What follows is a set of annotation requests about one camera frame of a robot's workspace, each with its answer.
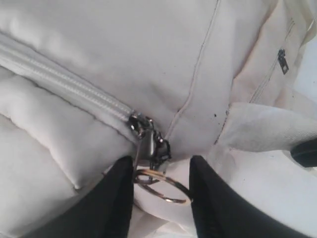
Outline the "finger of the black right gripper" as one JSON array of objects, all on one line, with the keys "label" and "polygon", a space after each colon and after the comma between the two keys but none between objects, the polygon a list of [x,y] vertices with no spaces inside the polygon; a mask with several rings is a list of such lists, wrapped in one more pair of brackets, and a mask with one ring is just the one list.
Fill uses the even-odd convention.
[{"label": "finger of the black right gripper", "polygon": [[317,166],[317,141],[310,140],[295,146],[291,151],[292,158],[305,168]]}]

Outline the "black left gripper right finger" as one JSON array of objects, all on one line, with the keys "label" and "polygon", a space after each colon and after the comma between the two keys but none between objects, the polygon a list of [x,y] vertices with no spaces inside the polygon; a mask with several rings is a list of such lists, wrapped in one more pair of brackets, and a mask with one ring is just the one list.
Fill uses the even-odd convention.
[{"label": "black left gripper right finger", "polygon": [[239,155],[229,181],[194,156],[190,191],[200,238],[317,235],[317,178],[283,155]]}]

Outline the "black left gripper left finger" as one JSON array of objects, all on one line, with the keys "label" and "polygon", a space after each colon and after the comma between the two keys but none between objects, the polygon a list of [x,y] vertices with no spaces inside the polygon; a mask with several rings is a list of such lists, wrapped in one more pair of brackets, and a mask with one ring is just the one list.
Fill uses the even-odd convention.
[{"label": "black left gripper left finger", "polygon": [[75,206],[27,237],[126,238],[133,207],[132,176],[132,158],[119,159]]}]

